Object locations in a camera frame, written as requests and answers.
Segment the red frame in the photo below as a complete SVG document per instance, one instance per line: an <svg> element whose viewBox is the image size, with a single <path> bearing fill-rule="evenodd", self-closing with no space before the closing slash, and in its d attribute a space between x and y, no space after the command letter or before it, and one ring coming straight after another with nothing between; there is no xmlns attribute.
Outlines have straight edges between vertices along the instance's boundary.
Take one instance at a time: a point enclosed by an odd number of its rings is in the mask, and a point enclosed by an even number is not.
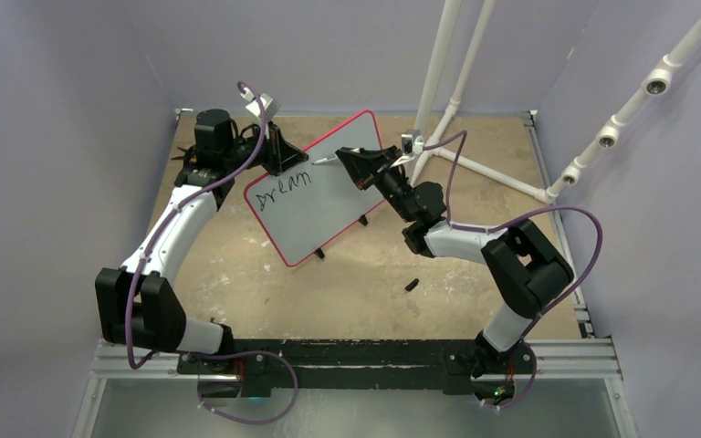
<svg viewBox="0 0 701 438"><path fill-rule="evenodd" d="M356 114L355 116L351 117L350 119L347 119L347 120L343 121L343 122L342 122L340 125L338 125L336 128L334 128L333 130L330 130L330 131L327 132L326 134L322 135L318 140L313 141L313 142L312 142L310 145L308 145L308 147L306 147L303 151L307 151L307 150L309 150L310 148L312 148L313 146L315 146L315 145L319 144L320 142L326 140L327 137L329 137L331 134L337 132L338 130L340 130L341 128L343 128L345 125L347 125L347 124L351 123L352 121L358 119L358 118L361 117L363 114L369 114L369 115L372 116L372 123L374 123L374 126L375 126L375 133L377 134L377 142L378 142L378 145L380 145L380 149L382 149L382 141L380 140L380 130L378 130L378 127L377 127L377 119L375 119L374 113L373 113L371 110L365 109L364 111L362 111L362 112ZM256 183L258 183L258 182L264 180L264 179L267 178L268 176L269 176L269 174L268 174L268 173L265 173L265 174L263 174L262 176L256 178L254 181L252 181L249 185L247 185L246 188L243 190L243 198L246 200L246 204L248 204L248 208L251 209L251 213L254 214L254 217L255 217L256 220L259 222L259 225L262 227L263 230L265 230L265 234L267 234L267 238L270 239L270 242L272 242L273 246L276 248L276 251L278 252L278 255L280 256L280 259L283 260L283 263L284 263L286 266L288 266L288 267L295 267L295 266L299 265L300 263L304 262L305 260L307 260L308 257L312 256L312 254L305 255L305 257L303 257L303 258L302 258L301 260L299 260L297 263L295 263L294 265L290 265L290 264L286 261L286 258L284 258L283 254L280 252L280 248L277 247L276 242L273 240L273 237L270 235L270 232L267 230L267 228L265 227L265 225L262 223L262 220L259 219L259 215L256 214L256 208L254 208L254 205L251 205L251 203L248 201L248 189L250 189L252 185L254 185L254 184L256 184ZM383 202L385 202L385 200L381 200L380 202L378 202L377 204L375 204L375 205L374 205L371 209L369 209L365 214L368 214L369 212L371 212L372 210L374 210L375 208L377 208L378 206L380 206L380 204L383 203ZM332 240L334 240L335 237L337 237L338 235L341 235L341 234L342 234L345 230L347 230L348 228L351 228L351 225L355 224L356 222L358 222L358 221L353 221L353 222L351 222L350 224L348 224L348 226L346 226L345 228L343 228L342 230L340 230L339 233L333 235L332 237L330 237L329 240L327 240L327 241L324 242L323 244L319 245L319 248L323 247L324 245L326 245L326 244L328 244L329 242L331 242Z"/></svg>

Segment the white marker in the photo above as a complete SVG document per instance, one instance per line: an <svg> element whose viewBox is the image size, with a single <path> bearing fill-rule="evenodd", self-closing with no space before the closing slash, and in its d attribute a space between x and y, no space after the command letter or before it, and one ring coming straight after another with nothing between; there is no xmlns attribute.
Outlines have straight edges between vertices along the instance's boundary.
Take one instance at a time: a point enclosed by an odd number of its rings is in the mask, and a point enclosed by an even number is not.
<svg viewBox="0 0 701 438"><path fill-rule="evenodd" d="M315 160L315 161L313 162L313 164L324 164L324 163L327 163L327 162L333 162L333 161L335 161L335 160L337 160L337 157L336 157L336 156L335 156L335 157L321 158L321 159L319 159L319 160Z"/></svg>

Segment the wall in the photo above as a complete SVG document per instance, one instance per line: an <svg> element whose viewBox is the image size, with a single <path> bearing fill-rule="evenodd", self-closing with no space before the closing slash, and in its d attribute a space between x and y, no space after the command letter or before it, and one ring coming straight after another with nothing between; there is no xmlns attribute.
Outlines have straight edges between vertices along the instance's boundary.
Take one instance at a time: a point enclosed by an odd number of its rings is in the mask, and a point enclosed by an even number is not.
<svg viewBox="0 0 701 438"><path fill-rule="evenodd" d="M541 105L550 177L592 139L701 16L701 1L603 0ZM559 203L594 211L606 241L584 293L612 335L644 437L701 436L701 49ZM566 215L578 268L594 232Z"/></svg>
<svg viewBox="0 0 701 438"><path fill-rule="evenodd" d="M416 111L444 2L431 0L127 0L136 32L175 106L235 110L235 82L285 112ZM539 107L597 0L502 0L462 110ZM453 91L481 2L466 0L434 107Z"/></svg>
<svg viewBox="0 0 701 438"><path fill-rule="evenodd" d="M68 436L174 118L117 2L0 2L0 436Z"/></svg>

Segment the floor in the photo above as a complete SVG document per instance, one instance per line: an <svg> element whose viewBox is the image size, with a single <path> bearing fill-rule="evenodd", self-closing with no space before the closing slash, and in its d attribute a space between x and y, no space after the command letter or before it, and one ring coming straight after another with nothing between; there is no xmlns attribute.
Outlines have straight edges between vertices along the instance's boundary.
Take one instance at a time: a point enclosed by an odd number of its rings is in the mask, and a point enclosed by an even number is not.
<svg viewBox="0 0 701 438"><path fill-rule="evenodd" d="M285 138L305 147L344 117L276 118ZM433 130L437 118L430 120ZM241 119L245 126L251 120ZM398 145L413 117L378 117L383 146ZM182 117L173 147L194 144L194 119ZM540 186L528 135L519 118L456 118L445 133L468 131L466 157L521 181ZM450 163L433 157L420 181L446 184ZM152 222L168 202L181 162L168 162ZM243 199L243 189L263 172L248 171L214 219L200 233L173 288L187 314L215 318L239 338L466 339L493 317L501 296L487 269L454 259L410 253L405 223L384 204L368 215L370 225L352 226L311 257L286 267ZM504 185L458 168L451 203L454 219L498 224L541 206ZM549 218L535 220L555 241ZM411 292L404 286L414 278ZM580 337L571 300L554 308L529 335L534 339Z"/></svg>

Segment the robotic arm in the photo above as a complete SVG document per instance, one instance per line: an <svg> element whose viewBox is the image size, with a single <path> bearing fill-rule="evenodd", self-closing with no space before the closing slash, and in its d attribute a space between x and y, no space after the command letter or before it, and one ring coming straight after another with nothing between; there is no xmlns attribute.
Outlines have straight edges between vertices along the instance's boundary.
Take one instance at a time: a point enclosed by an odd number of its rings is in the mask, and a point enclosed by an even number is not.
<svg viewBox="0 0 701 438"><path fill-rule="evenodd" d="M487 265L504 303L475 339L479 377L505 370L520 348L523 335L536 316L573 280L565 259L530 220L495 233L464 231L450 225L443 214L442 186L421 182L412 187L401 164L409 161L417 132L403 135L403 150L342 148L336 154L360 190L374 186L402 219L411 223L402 231L410 250L426 257L455 257ZM522 257L530 257L524 263Z"/></svg>
<svg viewBox="0 0 701 438"><path fill-rule="evenodd" d="M204 322L186 317L173 293L171 283L186 257L194 239L221 208L235 180L231 179L210 192L200 194L183 208L179 204L204 187L221 182L243 165L256 148L261 129L266 129L265 142L248 169L262 166L271 175L280 175L304 162L308 155L289 144L272 121L261 127L262 115L250 90L243 95L251 102L247 108L260 119L241 133L229 113L210 109L197 116L194 126L196 144L183 156L183 167L176 176L171 200L146 239L119 269L103 268L95 280L100 325L103 338L109 342L125 343L125 307L136 266L145 259L143 274L138 280L141 303L132 311L133 345L164 352L195 351L227 354L234 350L232 330L223 324ZM264 120L271 120L279 106L268 95L261 101ZM144 248L152 236L160 236L151 253Z"/></svg>

